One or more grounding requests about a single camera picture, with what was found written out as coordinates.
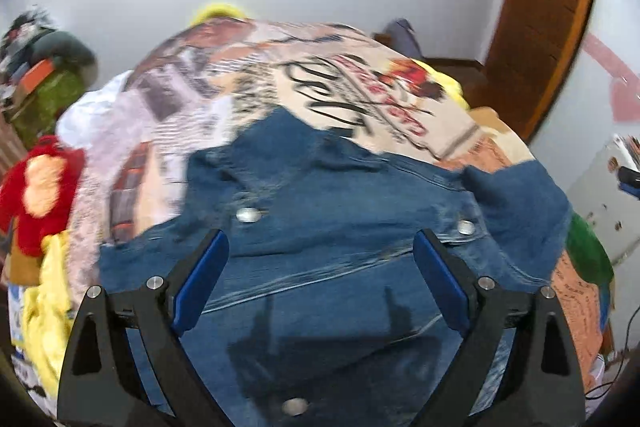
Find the red plush toy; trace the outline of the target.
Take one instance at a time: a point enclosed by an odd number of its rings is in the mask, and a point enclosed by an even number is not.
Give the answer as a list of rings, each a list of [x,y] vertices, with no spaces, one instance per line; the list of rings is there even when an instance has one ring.
[[[45,135],[4,177],[1,233],[14,233],[25,256],[42,256],[42,240],[67,228],[86,162],[85,151]]]

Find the white cabinet with stickers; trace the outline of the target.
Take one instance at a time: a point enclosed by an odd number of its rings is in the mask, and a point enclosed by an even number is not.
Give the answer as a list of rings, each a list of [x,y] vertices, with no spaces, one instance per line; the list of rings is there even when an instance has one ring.
[[[568,191],[612,265],[639,248],[639,139],[614,134]]]

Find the yellow pillow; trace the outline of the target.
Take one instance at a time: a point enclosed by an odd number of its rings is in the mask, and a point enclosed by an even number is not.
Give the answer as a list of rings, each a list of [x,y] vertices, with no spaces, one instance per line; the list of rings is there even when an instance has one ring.
[[[224,2],[212,2],[204,5],[201,9],[198,9],[190,20],[190,27],[198,26],[199,24],[206,23],[213,18],[237,18],[238,20],[245,20],[247,15],[244,11],[236,6],[224,3]]]

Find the green cloth at bedside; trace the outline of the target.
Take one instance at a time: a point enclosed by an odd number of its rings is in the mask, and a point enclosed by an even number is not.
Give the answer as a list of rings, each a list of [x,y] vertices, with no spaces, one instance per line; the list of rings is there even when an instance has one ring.
[[[604,331],[613,303],[614,270],[598,236],[576,212],[570,219],[565,248],[577,274],[598,288],[599,326]]]

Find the dark blue garment on headboard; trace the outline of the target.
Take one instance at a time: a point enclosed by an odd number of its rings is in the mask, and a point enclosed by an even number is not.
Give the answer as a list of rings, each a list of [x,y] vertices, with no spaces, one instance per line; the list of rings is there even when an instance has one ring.
[[[389,48],[409,58],[421,60],[423,53],[411,24],[405,18],[396,18],[389,22],[383,34],[390,38]]]

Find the green bag with clutter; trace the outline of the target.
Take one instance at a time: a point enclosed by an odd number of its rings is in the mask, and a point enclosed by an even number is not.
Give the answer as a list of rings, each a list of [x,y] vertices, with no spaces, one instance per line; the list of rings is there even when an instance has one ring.
[[[1,36],[1,117],[27,150],[86,93],[95,64],[93,50],[47,10],[34,5],[14,18]]]

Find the white cloth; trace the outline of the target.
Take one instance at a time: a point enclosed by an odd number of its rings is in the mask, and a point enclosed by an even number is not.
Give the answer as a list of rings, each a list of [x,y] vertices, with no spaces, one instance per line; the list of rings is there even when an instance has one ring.
[[[98,134],[99,124],[112,109],[117,95],[132,70],[126,70],[108,80],[103,87],[90,90],[81,95],[58,118],[55,125],[55,136],[66,146],[90,150]]]

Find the brown wooden door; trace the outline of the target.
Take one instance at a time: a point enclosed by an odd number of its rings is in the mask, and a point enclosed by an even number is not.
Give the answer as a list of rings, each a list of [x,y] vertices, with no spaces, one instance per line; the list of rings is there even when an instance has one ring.
[[[524,141],[560,93],[582,42],[592,0],[503,0],[485,62],[495,109]]]

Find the yellow cloth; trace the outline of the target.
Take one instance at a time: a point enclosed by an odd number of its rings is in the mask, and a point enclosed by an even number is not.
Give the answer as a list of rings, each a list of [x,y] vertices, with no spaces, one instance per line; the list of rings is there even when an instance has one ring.
[[[24,292],[22,333],[27,358],[43,389],[58,396],[65,351],[73,328],[72,300],[66,277],[68,233],[43,237],[39,284]]]

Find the blue denim jacket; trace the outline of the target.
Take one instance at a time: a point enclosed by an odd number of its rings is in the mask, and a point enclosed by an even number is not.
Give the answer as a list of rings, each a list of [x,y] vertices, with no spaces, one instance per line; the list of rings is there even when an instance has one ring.
[[[230,258],[183,347],[239,426],[405,426],[460,338],[413,261],[433,231],[477,275],[534,291],[572,207],[537,161],[486,173],[376,155],[284,108],[190,157],[180,215],[105,246],[109,291],[164,275],[207,232]]]

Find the newspaper print bed blanket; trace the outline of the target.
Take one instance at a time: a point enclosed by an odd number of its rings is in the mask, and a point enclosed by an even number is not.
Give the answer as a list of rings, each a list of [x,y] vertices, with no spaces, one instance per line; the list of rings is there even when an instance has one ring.
[[[374,153],[486,172],[530,161],[524,142],[460,84],[335,24],[214,18],[158,46],[99,124],[70,213],[66,271],[79,300],[99,249],[178,216],[186,161],[283,106]]]

